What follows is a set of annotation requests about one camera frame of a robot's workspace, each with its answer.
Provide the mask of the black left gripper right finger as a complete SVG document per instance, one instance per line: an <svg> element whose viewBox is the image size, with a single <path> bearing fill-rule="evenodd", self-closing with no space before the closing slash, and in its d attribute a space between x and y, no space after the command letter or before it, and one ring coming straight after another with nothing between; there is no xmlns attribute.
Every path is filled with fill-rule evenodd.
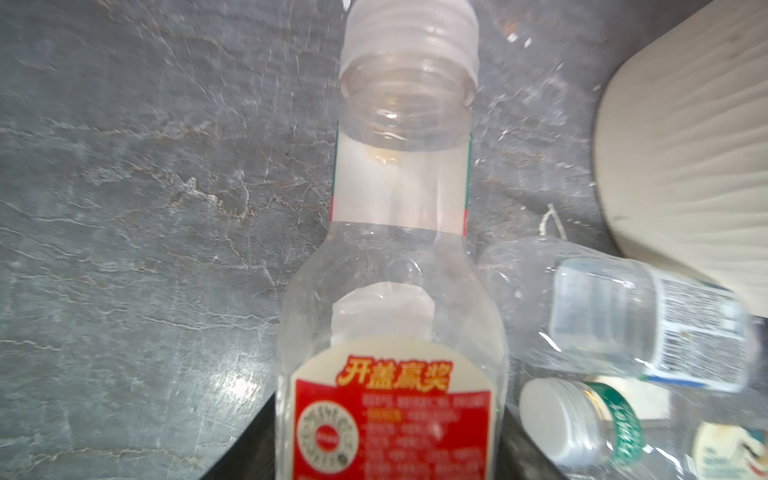
<svg viewBox="0 0 768 480"><path fill-rule="evenodd" d="M534 445L513 412L506 408L495 461L496 480L566 480Z"/></svg>

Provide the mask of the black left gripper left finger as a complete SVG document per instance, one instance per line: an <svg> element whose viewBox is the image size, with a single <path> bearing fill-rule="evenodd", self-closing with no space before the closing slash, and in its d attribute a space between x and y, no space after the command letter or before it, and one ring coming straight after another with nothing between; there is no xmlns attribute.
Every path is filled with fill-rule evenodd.
<svg viewBox="0 0 768 480"><path fill-rule="evenodd" d="M272 480L276 473L275 460L275 395L272 395L243 434L201 479Z"/></svg>

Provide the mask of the clear bottle red label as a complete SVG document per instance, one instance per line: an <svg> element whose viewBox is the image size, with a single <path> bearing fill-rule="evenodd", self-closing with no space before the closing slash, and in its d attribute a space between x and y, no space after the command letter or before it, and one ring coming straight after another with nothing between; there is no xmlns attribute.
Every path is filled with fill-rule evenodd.
<svg viewBox="0 0 768 480"><path fill-rule="evenodd" d="M285 294L279 479L490 479L508 386L466 250L479 23L467 1L357 1L330 224Z"/></svg>

